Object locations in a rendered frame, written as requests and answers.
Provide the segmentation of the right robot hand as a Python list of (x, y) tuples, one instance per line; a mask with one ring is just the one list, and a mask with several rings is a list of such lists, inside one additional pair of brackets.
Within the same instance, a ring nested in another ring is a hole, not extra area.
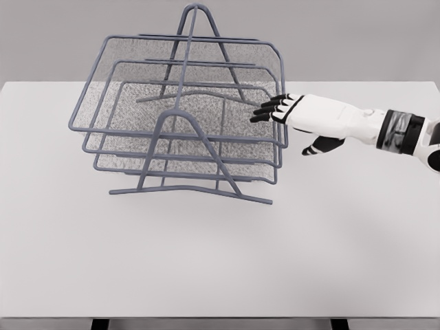
[(347, 125), (341, 118), (348, 105), (312, 94), (284, 93), (270, 98), (253, 111), (251, 123), (276, 122), (317, 138), (302, 155), (328, 153), (341, 147), (347, 138)]

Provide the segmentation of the grey mesh folder tray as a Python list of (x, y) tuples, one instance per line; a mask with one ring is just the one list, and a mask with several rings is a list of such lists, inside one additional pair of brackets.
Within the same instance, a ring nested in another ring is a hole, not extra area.
[(97, 102), (88, 147), (97, 166), (138, 175), (195, 176), (274, 184), (284, 137), (275, 124), (252, 124), (252, 111), (276, 92), (270, 82), (240, 87), (158, 82), (111, 83)]
[(287, 131), (250, 118), (281, 87), (253, 63), (115, 60), (97, 66), (69, 125), (100, 171), (273, 182)]
[(69, 119), (72, 131), (90, 135), (98, 132), (97, 100), (117, 81), (178, 87), (188, 83), (230, 83), (240, 87), (247, 81), (261, 81), (276, 86), (274, 95), (285, 90), (282, 56), (267, 41), (221, 36), (113, 35), (104, 40)]

